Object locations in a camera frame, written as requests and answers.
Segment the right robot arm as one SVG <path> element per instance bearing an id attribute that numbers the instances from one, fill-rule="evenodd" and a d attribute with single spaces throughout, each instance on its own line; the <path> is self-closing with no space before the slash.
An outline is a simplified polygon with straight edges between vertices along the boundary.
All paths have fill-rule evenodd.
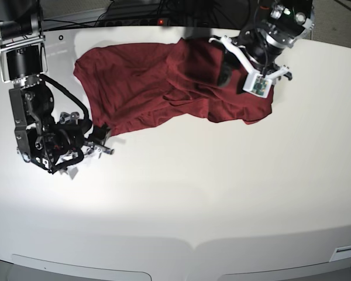
<path id="1" fill-rule="evenodd" d="M 106 125 L 92 124 L 87 107 L 46 75 L 43 11 L 39 1 L 0 1 L 1 77 L 9 90 L 17 151 L 50 174 L 74 177 L 86 157 L 112 155 Z"/>

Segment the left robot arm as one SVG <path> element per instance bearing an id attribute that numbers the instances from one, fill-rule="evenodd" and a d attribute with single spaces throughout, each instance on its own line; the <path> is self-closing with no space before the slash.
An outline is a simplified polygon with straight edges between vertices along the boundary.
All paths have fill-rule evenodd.
<path id="1" fill-rule="evenodd" d="M 230 38 L 264 76 L 279 71 L 276 58 L 314 28 L 312 1 L 257 1 L 253 16 Z"/>

